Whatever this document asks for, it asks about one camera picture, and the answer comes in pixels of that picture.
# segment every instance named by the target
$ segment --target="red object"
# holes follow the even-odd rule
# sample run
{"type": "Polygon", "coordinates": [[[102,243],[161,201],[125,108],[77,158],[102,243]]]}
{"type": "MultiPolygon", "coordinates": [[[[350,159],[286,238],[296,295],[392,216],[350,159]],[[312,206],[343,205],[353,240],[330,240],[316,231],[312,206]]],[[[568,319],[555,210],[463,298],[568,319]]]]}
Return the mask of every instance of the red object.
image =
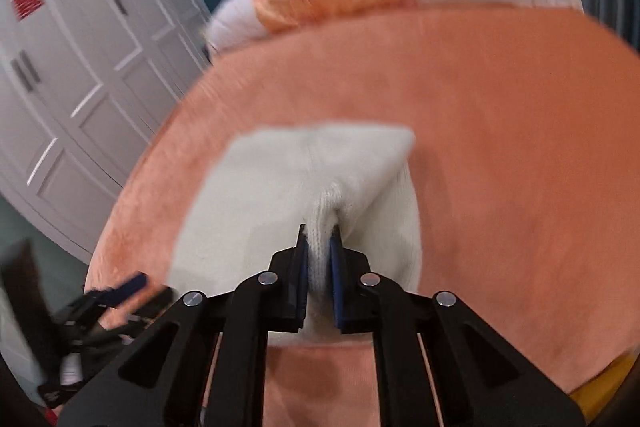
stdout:
{"type": "Polygon", "coordinates": [[[14,11],[18,20],[21,21],[43,5],[44,0],[14,0],[14,11]]]}
{"type": "Polygon", "coordinates": [[[45,409],[44,418],[54,427],[58,424],[58,417],[51,409],[45,409]]]}

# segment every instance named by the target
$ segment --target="gray door handle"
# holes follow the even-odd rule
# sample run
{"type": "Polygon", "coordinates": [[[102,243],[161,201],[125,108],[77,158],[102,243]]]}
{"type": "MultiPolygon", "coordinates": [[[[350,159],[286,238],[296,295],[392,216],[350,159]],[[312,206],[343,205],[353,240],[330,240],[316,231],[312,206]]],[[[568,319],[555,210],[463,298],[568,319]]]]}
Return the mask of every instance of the gray door handle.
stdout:
{"type": "Polygon", "coordinates": [[[35,82],[36,84],[39,84],[40,75],[38,74],[38,71],[36,71],[36,68],[33,67],[33,63],[31,62],[29,55],[27,55],[27,52],[25,50],[22,50],[19,53],[19,55],[24,63],[24,67],[27,68],[27,71],[29,71],[29,74],[31,75],[33,82],[35,82]]]}
{"type": "Polygon", "coordinates": [[[18,77],[20,83],[24,87],[27,92],[33,91],[33,86],[29,83],[27,76],[24,74],[24,71],[20,67],[20,62],[18,62],[15,58],[11,61],[11,67],[14,68],[15,76],[18,77]]]}
{"type": "Polygon", "coordinates": [[[113,2],[116,3],[116,6],[118,7],[118,10],[120,10],[120,13],[122,13],[125,17],[129,15],[129,13],[124,9],[124,5],[122,4],[121,0],[113,0],[113,2]]]}

